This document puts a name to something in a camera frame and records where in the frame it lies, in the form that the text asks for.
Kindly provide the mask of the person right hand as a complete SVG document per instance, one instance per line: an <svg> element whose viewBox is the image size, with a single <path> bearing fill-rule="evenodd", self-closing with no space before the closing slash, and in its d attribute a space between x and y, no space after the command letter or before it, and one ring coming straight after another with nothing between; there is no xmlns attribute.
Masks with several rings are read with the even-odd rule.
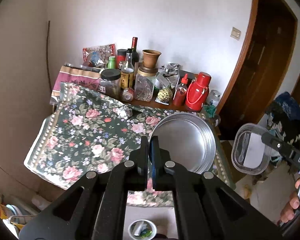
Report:
<svg viewBox="0 0 300 240"><path fill-rule="evenodd" d="M300 205L300 200L297 193L297 189L299 188L299 186L300 186L300 178L295 182L296 190L292 192L289 201L286 203L285 207L280 213L279 222L287 223L288 221L291 221L295 217L295 210Z"/></svg>

